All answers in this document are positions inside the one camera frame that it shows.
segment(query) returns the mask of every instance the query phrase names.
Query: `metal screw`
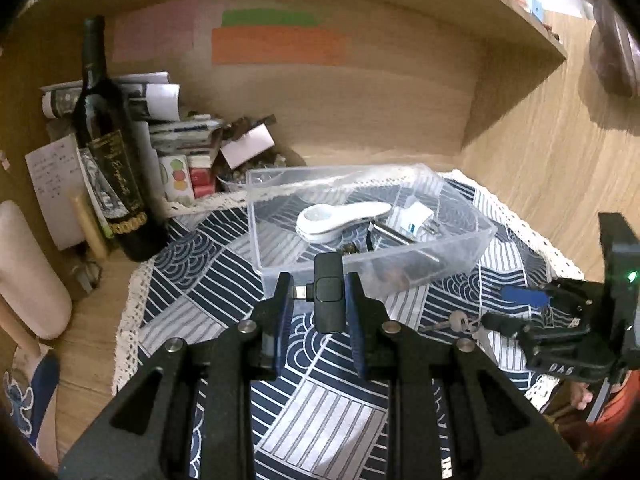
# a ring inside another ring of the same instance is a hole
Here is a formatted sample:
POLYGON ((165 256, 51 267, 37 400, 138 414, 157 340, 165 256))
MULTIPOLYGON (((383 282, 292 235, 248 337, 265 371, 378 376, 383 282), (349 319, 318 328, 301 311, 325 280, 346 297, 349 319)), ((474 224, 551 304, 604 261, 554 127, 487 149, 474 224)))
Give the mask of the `metal screw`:
POLYGON ((167 352, 173 353, 181 350, 183 345, 184 341, 182 339, 180 339, 179 337, 172 337, 171 339, 167 339, 164 342, 164 349, 167 352))
POLYGON ((456 346, 461 352, 473 352, 476 348, 476 343, 471 341, 471 339, 463 337, 456 341, 456 346))
POLYGON ((397 334, 400 332, 401 326, 397 321, 385 321, 382 324, 382 330, 385 334, 397 334))
POLYGON ((253 319, 245 319, 244 321, 238 323, 238 330, 243 334, 250 334, 256 328, 258 328, 258 326, 253 319))

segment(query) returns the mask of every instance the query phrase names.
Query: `handwritten note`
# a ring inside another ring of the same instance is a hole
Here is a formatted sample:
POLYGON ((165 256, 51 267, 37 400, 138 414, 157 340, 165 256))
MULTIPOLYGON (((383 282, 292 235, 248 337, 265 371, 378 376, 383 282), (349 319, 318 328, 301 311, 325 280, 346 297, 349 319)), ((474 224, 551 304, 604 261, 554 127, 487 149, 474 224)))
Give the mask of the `handwritten note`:
POLYGON ((69 194, 84 188, 73 135, 28 153, 25 157, 38 204, 49 234, 62 251, 84 241, 69 194))

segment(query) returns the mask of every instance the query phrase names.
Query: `orange cloth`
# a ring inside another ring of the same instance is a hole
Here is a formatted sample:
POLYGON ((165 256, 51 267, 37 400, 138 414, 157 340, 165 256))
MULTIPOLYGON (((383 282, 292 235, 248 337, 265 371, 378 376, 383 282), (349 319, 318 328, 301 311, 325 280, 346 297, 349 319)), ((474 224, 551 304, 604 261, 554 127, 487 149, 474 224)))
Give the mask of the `orange cloth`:
POLYGON ((606 403, 598 420, 588 424, 580 420, 584 416, 582 413, 574 412, 556 420, 558 431, 574 450, 583 450, 592 459, 626 419, 638 399, 640 370, 634 370, 622 389, 606 403))

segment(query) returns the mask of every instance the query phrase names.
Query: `orange paper strip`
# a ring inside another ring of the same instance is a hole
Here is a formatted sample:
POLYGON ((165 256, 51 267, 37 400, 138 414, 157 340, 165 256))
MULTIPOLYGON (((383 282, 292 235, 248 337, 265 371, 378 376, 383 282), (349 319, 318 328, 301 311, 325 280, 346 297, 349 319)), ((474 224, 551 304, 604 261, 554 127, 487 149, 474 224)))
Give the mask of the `orange paper strip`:
POLYGON ((325 28, 239 26, 211 31, 214 64, 305 63, 342 65, 346 39, 325 28))

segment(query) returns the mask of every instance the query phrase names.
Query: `bottle label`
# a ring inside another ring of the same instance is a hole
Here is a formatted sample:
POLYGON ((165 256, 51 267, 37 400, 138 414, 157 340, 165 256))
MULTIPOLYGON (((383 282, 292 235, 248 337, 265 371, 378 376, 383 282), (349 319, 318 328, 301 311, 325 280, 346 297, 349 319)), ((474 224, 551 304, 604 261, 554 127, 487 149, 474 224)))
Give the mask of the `bottle label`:
POLYGON ((122 133, 92 140, 80 157, 100 210, 117 234, 137 230, 147 221, 143 201, 127 157, 122 133))

